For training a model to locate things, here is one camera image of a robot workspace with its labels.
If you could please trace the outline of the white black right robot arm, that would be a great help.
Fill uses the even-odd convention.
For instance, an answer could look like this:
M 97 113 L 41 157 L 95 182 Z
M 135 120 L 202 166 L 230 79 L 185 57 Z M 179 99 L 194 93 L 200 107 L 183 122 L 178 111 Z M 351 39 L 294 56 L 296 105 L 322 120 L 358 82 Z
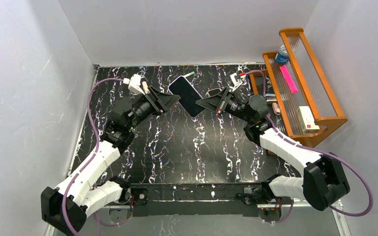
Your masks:
M 268 178 L 261 184 L 260 197 L 268 200 L 297 198 L 323 211 L 350 192 L 341 162 L 330 153 L 310 150 L 275 128 L 267 119 L 269 106 L 265 97 L 253 95 L 242 103 L 225 88 L 214 96 L 197 100 L 196 104 L 216 115 L 226 112 L 242 119 L 247 123 L 244 132 L 249 141 L 302 172 L 301 177 L 274 175 Z

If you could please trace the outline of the black smartphone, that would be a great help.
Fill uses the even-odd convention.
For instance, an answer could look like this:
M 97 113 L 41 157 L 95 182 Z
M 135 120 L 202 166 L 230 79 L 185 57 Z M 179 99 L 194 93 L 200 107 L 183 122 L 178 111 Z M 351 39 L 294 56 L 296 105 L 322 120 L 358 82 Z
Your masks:
M 191 117 L 197 117 L 204 111 L 203 107 L 196 104 L 196 101 L 203 97 L 184 76 L 179 76 L 172 81 L 168 86 L 168 90 L 173 95 L 181 97 L 179 103 Z

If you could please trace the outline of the beige cased smartphone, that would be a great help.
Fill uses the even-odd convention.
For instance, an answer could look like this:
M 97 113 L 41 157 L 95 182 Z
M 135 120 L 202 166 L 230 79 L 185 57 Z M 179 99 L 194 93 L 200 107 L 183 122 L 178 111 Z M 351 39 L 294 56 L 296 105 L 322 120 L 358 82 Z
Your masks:
M 220 88 L 214 88 L 214 89 L 209 90 L 209 91 L 207 92 L 207 95 L 208 95 L 209 97 L 212 97 L 212 96 L 214 96 L 214 95 L 217 95 L 217 94 L 220 93 L 220 92 L 221 92 L 221 89 L 220 89 Z

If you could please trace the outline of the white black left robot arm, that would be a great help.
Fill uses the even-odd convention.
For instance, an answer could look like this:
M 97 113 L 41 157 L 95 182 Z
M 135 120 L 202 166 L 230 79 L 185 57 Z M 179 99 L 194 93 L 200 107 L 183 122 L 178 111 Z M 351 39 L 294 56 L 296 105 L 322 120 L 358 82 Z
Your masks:
M 43 221 L 67 236 L 77 236 L 89 216 L 123 198 L 129 188 L 123 178 L 112 177 L 97 188 L 94 184 L 130 146 L 137 125 L 150 115 L 169 111 L 179 100 L 178 95 L 150 86 L 133 99 L 122 97 L 115 101 L 93 151 L 64 181 L 42 191 Z

